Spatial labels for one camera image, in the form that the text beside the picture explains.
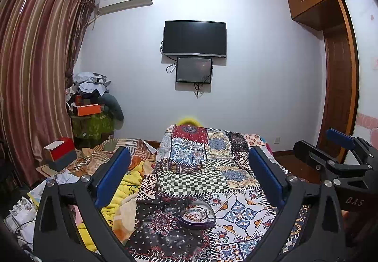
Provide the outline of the person's hand holding gripper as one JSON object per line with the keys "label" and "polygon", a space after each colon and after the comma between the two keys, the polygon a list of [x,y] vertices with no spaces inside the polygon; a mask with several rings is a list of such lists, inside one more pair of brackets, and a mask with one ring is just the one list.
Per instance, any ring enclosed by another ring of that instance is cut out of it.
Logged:
{"label": "person's hand holding gripper", "polygon": [[355,221],[358,218],[358,213],[353,212],[353,211],[341,211],[342,219],[343,219],[343,224],[344,224],[344,230],[345,232],[348,232],[349,230],[352,229]]}

